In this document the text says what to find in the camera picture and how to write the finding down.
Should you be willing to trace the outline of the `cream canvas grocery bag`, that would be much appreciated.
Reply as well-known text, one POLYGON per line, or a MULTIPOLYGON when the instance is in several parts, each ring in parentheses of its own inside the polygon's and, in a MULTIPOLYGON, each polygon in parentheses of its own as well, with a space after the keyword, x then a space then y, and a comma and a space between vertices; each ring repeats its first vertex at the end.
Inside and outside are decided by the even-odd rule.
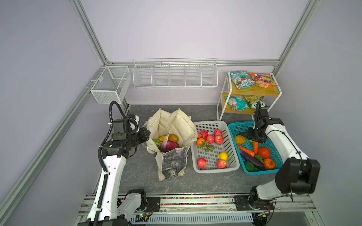
POLYGON ((144 126, 150 131, 150 139, 144 145, 149 153, 155 154, 159 181, 184 176, 187 166, 188 150, 196 142, 198 132, 191 120, 181 109, 172 113, 159 109, 144 126), (178 148, 162 153, 153 142, 167 134, 179 137, 178 148))

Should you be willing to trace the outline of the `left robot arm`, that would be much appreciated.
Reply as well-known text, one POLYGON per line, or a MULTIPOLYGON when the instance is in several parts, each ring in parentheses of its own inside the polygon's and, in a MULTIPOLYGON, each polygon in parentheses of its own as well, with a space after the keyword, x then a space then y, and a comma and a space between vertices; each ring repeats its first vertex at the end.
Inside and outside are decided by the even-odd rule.
POLYGON ((126 116, 118 102, 109 104, 109 131, 98 148, 102 171, 94 203, 82 226, 127 226, 136 211, 147 209, 144 189, 127 192, 119 200, 120 180, 132 149, 148 141, 150 131, 139 128, 136 117, 126 116))

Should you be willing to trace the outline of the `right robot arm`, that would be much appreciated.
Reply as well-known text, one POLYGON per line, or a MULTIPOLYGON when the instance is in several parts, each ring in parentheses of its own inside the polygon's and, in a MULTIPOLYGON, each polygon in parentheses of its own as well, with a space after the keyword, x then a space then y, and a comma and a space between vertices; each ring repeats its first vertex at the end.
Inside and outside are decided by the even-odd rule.
POLYGON ((242 133, 247 140, 265 143, 270 140, 281 156, 283 164, 275 179, 259 186, 254 186, 249 193, 248 204, 258 210, 272 200, 285 195, 304 195, 315 192, 321 165, 310 159, 296 145, 287 133, 280 118, 271 118, 261 102, 256 104, 254 126, 242 133))

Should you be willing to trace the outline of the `pink dragon fruit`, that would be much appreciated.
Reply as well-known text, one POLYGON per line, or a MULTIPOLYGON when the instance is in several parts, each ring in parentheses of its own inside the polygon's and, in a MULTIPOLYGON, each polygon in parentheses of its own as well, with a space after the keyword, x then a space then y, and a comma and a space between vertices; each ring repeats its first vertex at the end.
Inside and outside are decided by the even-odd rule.
MULTIPOLYGON (((153 139, 153 142, 156 144, 156 146, 158 147, 158 149, 160 150, 160 147, 161 147, 161 144, 162 142, 160 142, 158 139, 153 139)), ((172 141, 168 141, 167 142, 167 151, 166 152, 169 152, 169 151, 172 151, 176 148, 178 148, 178 144, 177 143, 174 143, 172 141)))

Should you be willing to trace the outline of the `brown potato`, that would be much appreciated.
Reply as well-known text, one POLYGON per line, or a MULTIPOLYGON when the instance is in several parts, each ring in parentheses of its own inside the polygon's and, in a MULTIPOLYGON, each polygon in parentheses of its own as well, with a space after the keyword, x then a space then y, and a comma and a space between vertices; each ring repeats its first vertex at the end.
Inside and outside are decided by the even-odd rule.
POLYGON ((174 143, 178 143, 179 142, 179 137, 177 135, 175 135, 175 134, 169 134, 168 140, 172 141, 174 143))

